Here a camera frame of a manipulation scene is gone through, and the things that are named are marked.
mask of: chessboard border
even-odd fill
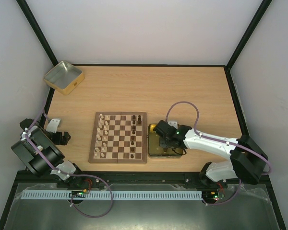
[[[94,158],[94,151],[92,151],[93,147],[95,146],[94,138],[97,135],[97,125],[98,125],[98,119],[100,114],[104,115],[141,115],[143,116],[142,119],[142,159],[140,160],[130,160],[130,159],[95,159]],[[145,112],[96,112],[94,117],[94,126],[93,126],[93,133],[92,133],[92,139],[91,139],[91,147],[88,157],[89,163],[125,163],[125,164],[146,164],[147,163],[147,155],[148,155],[148,147],[147,147],[147,113]]]

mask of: wall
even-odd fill
[[[227,64],[261,0],[28,0],[58,59]]]
[[[251,136],[273,165],[288,228],[288,0],[273,1],[232,69]]]
[[[51,66],[17,2],[0,0],[0,218],[16,172],[24,169],[11,145],[19,140],[19,122],[40,110]]]

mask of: chess piece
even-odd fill
[[[139,117],[138,117],[138,125],[140,125],[141,122],[142,122],[142,120],[141,120],[141,115],[139,115]]]

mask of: metal container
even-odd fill
[[[44,76],[44,80],[51,88],[67,95],[84,80],[84,74],[76,66],[61,61]]]

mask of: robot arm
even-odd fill
[[[239,178],[248,184],[258,183],[266,163],[237,146],[256,151],[259,155],[268,159],[249,136],[223,138],[198,131],[195,132],[190,126],[181,125],[176,129],[163,120],[156,125],[154,131],[172,149],[203,150],[227,160],[220,163],[208,162],[203,167],[200,175],[204,184],[208,184],[209,181],[217,182],[230,178]]]

